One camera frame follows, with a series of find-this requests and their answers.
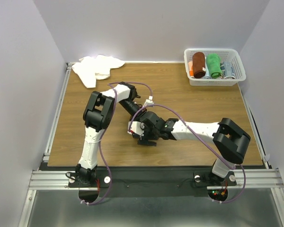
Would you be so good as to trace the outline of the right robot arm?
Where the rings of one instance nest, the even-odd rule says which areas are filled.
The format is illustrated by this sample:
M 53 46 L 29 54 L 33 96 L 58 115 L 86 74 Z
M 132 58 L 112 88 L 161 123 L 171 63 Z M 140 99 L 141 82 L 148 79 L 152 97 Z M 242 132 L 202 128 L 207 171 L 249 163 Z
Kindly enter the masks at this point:
M 151 111 L 142 113 L 133 121 L 130 133 L 139 136 L 138 144 L 145 146 L 155 146 L 159 138 L 214 144 L 220 153 L 208 173 L 213 184 L 223 182 L 229 171 L 243 163 L 251 141 L 250 135 L 229 118 L 213 123 L 183 122 L 178 118 L 164 120 Z

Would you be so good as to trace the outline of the white towel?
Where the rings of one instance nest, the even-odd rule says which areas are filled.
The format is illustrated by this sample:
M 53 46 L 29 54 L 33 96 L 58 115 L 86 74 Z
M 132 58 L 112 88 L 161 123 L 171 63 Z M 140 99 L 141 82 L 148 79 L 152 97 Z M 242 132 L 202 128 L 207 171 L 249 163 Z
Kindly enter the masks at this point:
M 124 64 L 125 62 L 118 58 L 98 55 L 95 58 L 83 57 L 71 68 L 86 88 L 95 88 L 97 80 L 109 78 L 111 69 L 118 69 Z

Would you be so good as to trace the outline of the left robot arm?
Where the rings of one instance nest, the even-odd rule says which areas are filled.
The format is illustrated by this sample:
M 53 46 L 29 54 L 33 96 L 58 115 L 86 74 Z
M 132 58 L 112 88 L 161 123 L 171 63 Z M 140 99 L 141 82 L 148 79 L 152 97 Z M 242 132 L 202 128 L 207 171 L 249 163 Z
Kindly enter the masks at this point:
M 96 181 L 98 165 L 98 150 L 102 137 L 107 130 L 117 103 L 125 104 L 131 115 L 139 107 L 133 107 L 134 99 L 140 98 L 135 86 L 120 82 L 116 87 L 107 91 L 93 91 L 83 113 L 85 139 L 83 150 L 75 168 L 75 179 L 85 186 L 92 186 Z

